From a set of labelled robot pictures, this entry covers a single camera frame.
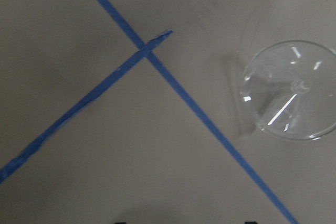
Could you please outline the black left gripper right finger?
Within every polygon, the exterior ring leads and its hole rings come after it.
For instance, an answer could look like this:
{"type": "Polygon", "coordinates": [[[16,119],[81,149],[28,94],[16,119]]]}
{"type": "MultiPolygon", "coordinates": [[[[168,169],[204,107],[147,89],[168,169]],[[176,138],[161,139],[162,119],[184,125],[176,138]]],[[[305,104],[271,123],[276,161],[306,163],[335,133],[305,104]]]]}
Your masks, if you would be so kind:
{"type": "Polygon", "coordinates": [[[245,221],[244,224],[258,224],[256,221],[245,221]]]}

